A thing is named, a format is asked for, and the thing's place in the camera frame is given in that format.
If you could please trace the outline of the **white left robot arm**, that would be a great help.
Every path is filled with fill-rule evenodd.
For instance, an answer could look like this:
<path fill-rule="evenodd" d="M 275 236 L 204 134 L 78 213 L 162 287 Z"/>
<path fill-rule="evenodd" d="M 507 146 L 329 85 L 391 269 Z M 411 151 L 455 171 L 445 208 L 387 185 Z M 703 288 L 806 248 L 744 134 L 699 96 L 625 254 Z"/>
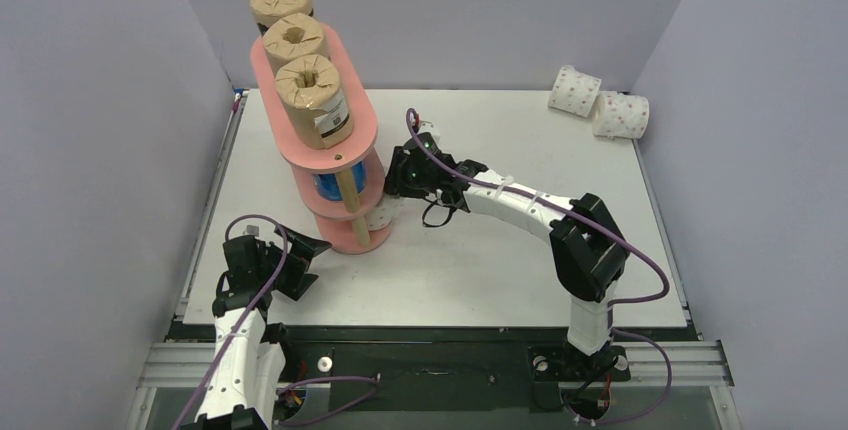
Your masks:
<path fill-rule="evenodd" d="M 274 233 L 281 246 L 250 233 L 222 244 L 226 271 L 212 304 L 214 355 L 191 397 L 199 402 L 195 417 L 179 418 L 178 429 L 272 427 L 277 382 L 295 373 L 299 356 L 284 343 L 285 326 L 268 322 L 272 293 L 299 300 L 317 280 L 309 272 L 312 260 L 332 248 L 285 226 Z"/>

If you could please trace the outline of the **brown roll front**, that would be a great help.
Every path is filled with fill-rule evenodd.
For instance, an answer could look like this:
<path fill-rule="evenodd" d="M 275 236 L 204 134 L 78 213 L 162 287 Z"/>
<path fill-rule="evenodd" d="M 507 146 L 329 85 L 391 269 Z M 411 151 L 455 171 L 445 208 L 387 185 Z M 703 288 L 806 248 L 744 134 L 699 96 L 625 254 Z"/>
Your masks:
<path fill-rule="evenodd" d="M 262 36 L 262 45 L 273 74 L 302 56 L 330 58 L 323 25 L 304 13 L 282 17 L 272 24 Z"/>

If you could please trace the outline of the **white dotted roll top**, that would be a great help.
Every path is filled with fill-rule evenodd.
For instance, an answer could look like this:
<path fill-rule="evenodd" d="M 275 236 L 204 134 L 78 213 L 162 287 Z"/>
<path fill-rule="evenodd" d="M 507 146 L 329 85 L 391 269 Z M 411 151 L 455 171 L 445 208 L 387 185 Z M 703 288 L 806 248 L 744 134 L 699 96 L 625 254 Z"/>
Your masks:
<path fill-rule="evenodd" d="M 602 80 L 565 65 L 560 68 L 551 89 L 548 107 L 578 117 L 587 117 L 600 92 Z"/>

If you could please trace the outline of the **brown paper roll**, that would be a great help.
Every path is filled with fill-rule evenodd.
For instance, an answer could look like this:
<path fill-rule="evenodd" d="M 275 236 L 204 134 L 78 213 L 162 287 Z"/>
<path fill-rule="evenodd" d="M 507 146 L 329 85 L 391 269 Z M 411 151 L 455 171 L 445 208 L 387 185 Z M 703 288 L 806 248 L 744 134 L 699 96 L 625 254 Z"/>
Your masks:
<path fill-rule="evenodd" d="M 249 0 L 249 6 L 261 35 L 283 17 L 297 13 L 314 15 L 312 0 Z"/>

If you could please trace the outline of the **white dotted roll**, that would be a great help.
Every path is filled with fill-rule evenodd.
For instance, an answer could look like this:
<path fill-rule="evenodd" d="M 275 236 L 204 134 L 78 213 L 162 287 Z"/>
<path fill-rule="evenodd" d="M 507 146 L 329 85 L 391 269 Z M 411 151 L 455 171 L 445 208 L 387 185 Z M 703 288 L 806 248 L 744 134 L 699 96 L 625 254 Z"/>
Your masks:
<path fill-rule="evenodd" d="M 648 126 L 649 100 L 639 95 L 601 91 L 592 107 L 592 133 L 597 137 L 640 139 Z"/>
<path fill-rule="evenodd" d="M 600 92 L 602 80 L 565 65 L 560 68 L 551 89 L 548 107 L 578 117 L 587 117 Z"/>
<path fill-rule="evenodd" d="M 402 198 L 383 195 L 375 207 L 365 214 L 367 229 L 377 231 L 387 227 L 397 216 L 402 205 Z"/>

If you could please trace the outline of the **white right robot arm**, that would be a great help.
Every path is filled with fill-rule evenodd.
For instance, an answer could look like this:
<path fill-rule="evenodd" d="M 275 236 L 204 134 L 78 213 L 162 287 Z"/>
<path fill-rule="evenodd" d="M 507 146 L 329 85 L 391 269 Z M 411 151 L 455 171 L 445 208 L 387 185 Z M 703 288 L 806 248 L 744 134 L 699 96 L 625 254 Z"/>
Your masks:
<path fill-rule="evenodd" d="M 488 215 L 545 241 L 557 279 L 571 296 L 565 366 L 588 377 L 603 365 L 603 349 L 612 337 L 608 305 L 629 253 L 599 197 L 558 197 L 517 184 L 482 163 L 455 161 L 429 132 L 394 148 L 384 192 L 430 200 L 450 214 Z"/>

